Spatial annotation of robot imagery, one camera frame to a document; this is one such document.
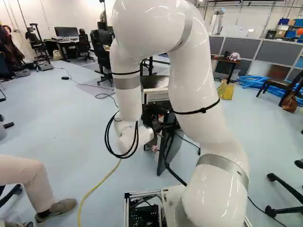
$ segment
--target blue box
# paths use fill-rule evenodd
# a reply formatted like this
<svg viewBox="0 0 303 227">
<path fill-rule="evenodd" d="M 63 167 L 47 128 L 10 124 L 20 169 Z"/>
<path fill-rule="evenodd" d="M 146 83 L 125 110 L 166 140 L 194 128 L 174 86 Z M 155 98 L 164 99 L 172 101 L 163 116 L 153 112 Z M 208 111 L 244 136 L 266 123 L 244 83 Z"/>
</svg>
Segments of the blue box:
<svg viewBox="0 0 303 227">
<path fill-rule="evenodd" d="M 281 18 L 278 25 L 288 25 L 289 19 Z"/>
<path fill-rule="evenodd" d="M 287 31 L 285 37 L 286 38 L 295 38 L 295 31 Z"/>
<path fill-rule="evenodd" d="M 296 26 L 303 26 L 303 19 L 296 19 L 294 25 L 296 25 Z"/>
</svg>

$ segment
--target gray sneaker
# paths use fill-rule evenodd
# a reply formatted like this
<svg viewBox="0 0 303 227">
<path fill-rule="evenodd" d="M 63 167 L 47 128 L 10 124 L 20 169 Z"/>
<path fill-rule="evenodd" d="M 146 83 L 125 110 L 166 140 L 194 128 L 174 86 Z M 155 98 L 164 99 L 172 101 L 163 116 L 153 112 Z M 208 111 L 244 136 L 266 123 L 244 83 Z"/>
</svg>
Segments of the gray sneaker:
<svg viewBox="0 0 303 227">
<path fill-rule="evenodd" d="M 48 220 L 51 217 L 59 216 L 59 215 L 64 215 L 64 214 L 70 212 L 72 209 L 74 209 L 76 207 L 76 205 L 77 205 L 77 201 L 75 199 L 61 200 L 58 203 L 54 203 L 50 207 L 50 209 L 49 209 L 50 215 L 48 215 L 47 217 L 40 218 L 36 214 L 35 215 L 36 222 L 38 224 L 40 224 L 40 223 L 45 222 L 46 220 Z"/>
</svg>

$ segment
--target black monitor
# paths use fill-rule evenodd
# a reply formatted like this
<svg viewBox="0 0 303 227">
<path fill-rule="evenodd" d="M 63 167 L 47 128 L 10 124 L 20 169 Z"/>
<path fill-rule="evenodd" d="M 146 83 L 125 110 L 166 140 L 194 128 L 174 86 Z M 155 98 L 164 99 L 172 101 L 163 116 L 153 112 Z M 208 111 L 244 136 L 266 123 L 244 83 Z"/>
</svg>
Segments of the black monitor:
<svg viewBox="0 0 303 227">
<path fill-rule="evenodd" d="M 76 37 L 79 36 L 76 27 L 55 27 L 56 36 L 61 37 Z"/>
</svg>

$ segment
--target brown bag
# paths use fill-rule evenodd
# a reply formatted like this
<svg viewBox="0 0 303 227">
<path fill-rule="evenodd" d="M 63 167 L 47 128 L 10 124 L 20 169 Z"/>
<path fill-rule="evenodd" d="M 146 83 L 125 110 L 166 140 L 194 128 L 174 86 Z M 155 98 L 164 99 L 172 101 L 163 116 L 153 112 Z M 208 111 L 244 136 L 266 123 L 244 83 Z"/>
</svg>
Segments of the brown bag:
<svg viewBox="0 0 303 227">
<path fill-rule="evenodd" d="M 298 106 L 298 103 L 295 98 L 294 92 L 291 92 L 291 94 L 289 94 L 282 103 L 282 108 L 291 113 L 295 112 L 295 110 L 297 109 L 297 106 Z"/>
</svg>

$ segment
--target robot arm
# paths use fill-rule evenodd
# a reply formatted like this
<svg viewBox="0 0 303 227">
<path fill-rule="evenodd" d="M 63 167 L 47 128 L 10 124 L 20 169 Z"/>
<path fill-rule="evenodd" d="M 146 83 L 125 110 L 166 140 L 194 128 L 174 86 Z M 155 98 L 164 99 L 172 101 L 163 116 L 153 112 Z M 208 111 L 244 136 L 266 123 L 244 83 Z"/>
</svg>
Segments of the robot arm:
<svg viewBox="0 0 303 227">
<path fill-rule="evenodd" d="M 142 114 L 139 62 L 167 52 L 169 99 L 178 123 L 205 149 L 176 209 L 178 226 L 242 226 L 248 159 L 225 123 L 200 12 L 185 0 L 117 0 L 112 21 L 116 40 L 110 60 L 119 104 L 115 129 L 120 151 L 131 147 L 133 125 Z M 138 134 L 138 147 L 153 138 L 145 126 Z"/>
</svg>

